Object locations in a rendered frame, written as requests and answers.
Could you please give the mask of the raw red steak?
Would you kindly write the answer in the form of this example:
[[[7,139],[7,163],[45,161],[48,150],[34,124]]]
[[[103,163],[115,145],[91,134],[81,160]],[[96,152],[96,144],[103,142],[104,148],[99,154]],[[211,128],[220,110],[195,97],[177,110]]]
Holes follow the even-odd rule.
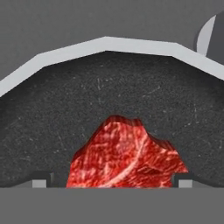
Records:
[[[172,144],[138,119],[111,116],[74,153],[68,188],[166,188],[188,169]]]

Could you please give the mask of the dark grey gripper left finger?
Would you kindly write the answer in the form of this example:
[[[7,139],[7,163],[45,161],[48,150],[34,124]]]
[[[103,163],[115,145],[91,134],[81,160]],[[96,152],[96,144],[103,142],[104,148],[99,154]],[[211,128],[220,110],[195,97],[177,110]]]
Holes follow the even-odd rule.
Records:
[[[34,171],[21,183],[16,184],[16,187],[49,188],[52,186],[53,181],[53,171]]]

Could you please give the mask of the black pan with grey rim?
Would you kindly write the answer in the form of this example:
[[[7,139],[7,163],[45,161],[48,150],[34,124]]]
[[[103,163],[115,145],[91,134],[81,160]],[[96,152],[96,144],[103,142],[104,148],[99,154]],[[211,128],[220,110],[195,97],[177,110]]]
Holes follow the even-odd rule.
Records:
[[[104,37],[42,52],[0,80],[0,187],[34,171],[63,186],[74,153],[113,115],[139,119],[224,185],[224,66],[176,43]]]

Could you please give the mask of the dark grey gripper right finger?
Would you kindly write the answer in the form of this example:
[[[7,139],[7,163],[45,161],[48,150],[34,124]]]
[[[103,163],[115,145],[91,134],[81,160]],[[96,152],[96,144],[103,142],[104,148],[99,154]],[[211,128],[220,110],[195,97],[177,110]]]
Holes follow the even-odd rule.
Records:
[[[176,188],[204,188],[209,184],[192,173],[175,173],[171,177],[172,186]]]

